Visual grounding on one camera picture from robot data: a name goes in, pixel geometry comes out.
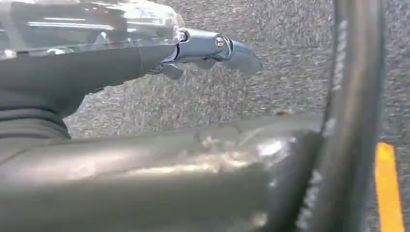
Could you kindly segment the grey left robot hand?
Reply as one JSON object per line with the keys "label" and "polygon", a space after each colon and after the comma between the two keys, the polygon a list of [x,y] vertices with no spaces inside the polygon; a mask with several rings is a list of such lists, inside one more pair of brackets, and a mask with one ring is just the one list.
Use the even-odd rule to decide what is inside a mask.
{"label": "grey left robot hand", "polygon": [[320,116],[72,139],[87,94],[177,63],[252,75],[256,54],[147,0],[0,3],[3,232],[294,232]]}

